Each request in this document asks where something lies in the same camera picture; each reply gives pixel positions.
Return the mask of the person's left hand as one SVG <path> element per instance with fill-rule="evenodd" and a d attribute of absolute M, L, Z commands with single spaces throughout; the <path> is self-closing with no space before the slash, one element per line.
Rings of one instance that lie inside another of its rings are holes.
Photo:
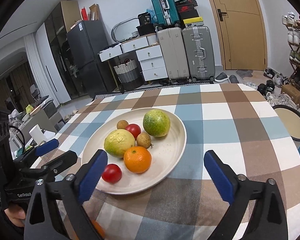
<path fill-rule="evenodd" d="M 24 227 L 26 212 L 18 205 L 11 205 L 4 210 L 9 220 L 18 227 Z"/>

